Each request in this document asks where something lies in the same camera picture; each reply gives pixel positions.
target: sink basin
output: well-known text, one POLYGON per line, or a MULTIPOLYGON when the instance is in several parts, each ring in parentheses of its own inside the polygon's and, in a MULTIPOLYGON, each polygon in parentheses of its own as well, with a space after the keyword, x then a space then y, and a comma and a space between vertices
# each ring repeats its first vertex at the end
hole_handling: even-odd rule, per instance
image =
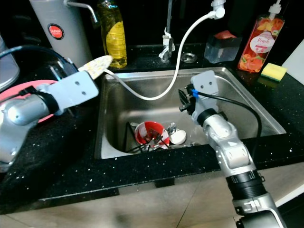
MULTIPOLYGON (((283 134, 283 127, 262 107, 262 105, 224 67, 180 70, 171 91, 156 101, 144 101, 127 91, 114 78, 106 75, 102 80, 101 105, 95 157, 107 159, 131 155, 124 152, 124 138, 127 122, 141 123, 156 121, 165 128, 175 122, 184 130, 187 140, 184 145, 208 144, 200 126, 196 126, 187 112, 180 112, 181 102, 178 89, 190 83, 193 75, 213 70, 219 88, 219 96, 230 98, 251 106, 262 120, 262 136, 283 134)), ((128 86, 139 94, 152 97, 162 93, 170 84, 174 71, 155 71, 117 74, 128 86)), ((246 109, 227 102, 217 101, 219 111, 223 111, 228 121, 235 125, 240 139, 253 138, 257 134, 257 121, 246 109)), ((137 146, 131 130, 126 131, 126 150, 137 146)))

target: bottle label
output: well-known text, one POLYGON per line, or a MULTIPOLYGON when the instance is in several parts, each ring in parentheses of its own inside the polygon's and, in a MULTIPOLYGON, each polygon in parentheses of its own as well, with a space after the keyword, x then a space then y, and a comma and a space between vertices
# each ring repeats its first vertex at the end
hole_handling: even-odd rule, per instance
POLYGON ((257 37, 254 37, 250 42, 250 48, 256 53, 269 52, 274 45, 275 40, 273 39, 270 32, 263 32, 257 37))
POLYGON ((49 24, 47 28, 52 37, 55 39, 63 39, 65 33, 59 25, 49 24))

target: white cable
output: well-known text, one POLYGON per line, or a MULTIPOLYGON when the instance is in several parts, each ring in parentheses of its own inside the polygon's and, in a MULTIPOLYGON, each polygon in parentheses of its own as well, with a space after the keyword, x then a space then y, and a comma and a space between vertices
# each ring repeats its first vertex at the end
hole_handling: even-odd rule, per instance
POLYGON ((188 37, 188 35, 192 32, 192 30, 198 25, 200 24, 202 21, 208 19, 208 18, 214 18, 216 15, 216 12, 215 11, 211 11, 209 12, 208 14, 206 14, 205 16, 202 16, 201 18, 199 18, 197 21, 195 21, 191 26, 190 28, 187 30, 187 32, 185 33, 184 37, 182 38, 181 40, 181 43, 180 43, 180 48, 179 48, 179 51, 178 51, 178 54, 177 54, 177 62, 176 62, 176 68, 175 68, 175 72, 174 72, 174 76, 173 76, 173 79, 170 83, 170 85, 168 86, 168 88, 162 92, 161 94, 159 94, 158 96, 155 96, 155 97, 145 97, 145 96, 142 96, 140 94, 138 94, 137 92, 135 92, 134 90, 132 90, 125 82, 123 82, 123 80, 121 80, 116 74, 114 74, 112 71, 106 69, 105 72, 108 73, 109 75, 111 75, 113 78, 115 78, 120 84, 122 84, 127 90, 129 90, 133 95, 135 95, 136 97, 142 99, 142 100, 146 100, 146 101, 154 101, 154 100, 157 100, 157 99, 160 99, 162 98, 163 96, 165 96, 173 87, 174 83, 175 83, 175 80, 176 80, 176 77, 177 77, 177 74, 178 74, 178 71, 179 71, 179 67, 180 67, 180 60, 181 60, 181 51, 182 51, 182 47, 184 46, 184 43, 188 37))

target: black countertop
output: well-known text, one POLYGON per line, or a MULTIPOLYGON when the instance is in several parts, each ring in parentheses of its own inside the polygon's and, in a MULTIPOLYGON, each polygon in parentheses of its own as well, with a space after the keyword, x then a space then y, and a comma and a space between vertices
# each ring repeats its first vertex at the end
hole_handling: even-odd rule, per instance
MULTIPOLYGON (((164 64, 159 60, 158 50, 155 54, 137 57, 139 51, 139 48, 129 50, 129 65, 118 72, 175 68, 174 62, 164 64)), ((288 74, 276 83, 259 74, 233 70, 235 65, 216 66, 227 66, 287 131, 287 134, 260 139, 255 157, 257 168, 303 162, 304 86, 288 74)), ((201 55, 197 63, 181 64, 181 68, 210 66, 215 65, 206 62, 201 55)), ((30 73, 27 66, 20 68, 16 84, 53 79, 47 64, 30 73)), ((94 159, 99 100, 97 97, 79 105, 77 118, 65 113, 30 131, 17 160, 0 182, 0 214, 118 195, 119 188, 124 186, 162 180, 170 182, 181 176, 219 170, 215 154, 208 145, 94 159)), ((243 142, 251 148, 254 139, 243 142)))

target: yellow-green sponge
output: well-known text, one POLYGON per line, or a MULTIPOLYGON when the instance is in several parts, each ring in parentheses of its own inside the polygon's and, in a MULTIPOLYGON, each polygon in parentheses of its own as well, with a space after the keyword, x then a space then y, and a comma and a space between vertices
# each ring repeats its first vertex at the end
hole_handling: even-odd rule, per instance
POLYGON ((286 73, 286 68, 272 64, 272 63, 268 63, 266 65, 266 67, 264 68, 264 70, 262 71, 261 75, 265 76, 265 77, 269 77, 275 81, 281 81, 281 79, 283 78, 283 76, 286 73))

